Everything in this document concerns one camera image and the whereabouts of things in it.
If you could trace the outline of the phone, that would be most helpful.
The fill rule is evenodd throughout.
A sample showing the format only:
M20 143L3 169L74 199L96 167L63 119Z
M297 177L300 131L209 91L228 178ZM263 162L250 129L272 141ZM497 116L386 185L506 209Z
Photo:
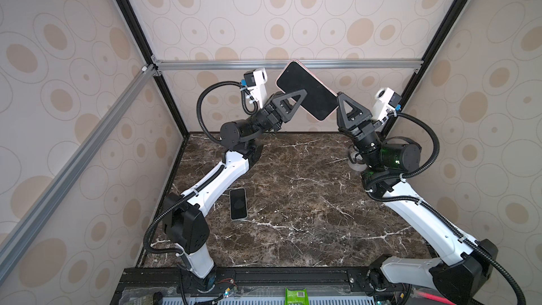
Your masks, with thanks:
M325 120L337 109L337 95L298 61L288 63L276 84L284 93L305 89L307 97L301 106L318 121Z

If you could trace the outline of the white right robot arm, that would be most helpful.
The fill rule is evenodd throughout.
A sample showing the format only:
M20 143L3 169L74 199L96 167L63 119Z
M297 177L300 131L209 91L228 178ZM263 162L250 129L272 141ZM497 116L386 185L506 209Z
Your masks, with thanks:
M425 201L408 179L425 172L440 153L440 141L426 123L401 112L399 97L381 90L374 112L344 93L337 96L337 125L351 138L366 166L361 173L369 198L384 203L406 220L436 252L429 260L385 256L378 260L378 277L386 282L432 288L453 304L474 304L475 294L493 272L498 249L491 241L476 240ZM421 163L422 146L411 138L385 139L377 131L391 117L409 120L422 128L433 143L429 159Z

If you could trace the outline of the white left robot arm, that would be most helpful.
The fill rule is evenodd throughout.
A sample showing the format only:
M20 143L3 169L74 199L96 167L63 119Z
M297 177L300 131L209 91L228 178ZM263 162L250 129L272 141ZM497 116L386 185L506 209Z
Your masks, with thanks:
M215 266L207 249L210 228L206 216L219 197L260 159L263 143L259 138L278 131L292 117L307 97L304 89L292 93L275 93L248 119L230 121L220 129L220 145L225 148L218 164L181 195L165 199L163 230L175 244L189 272L200 280L210 278Z

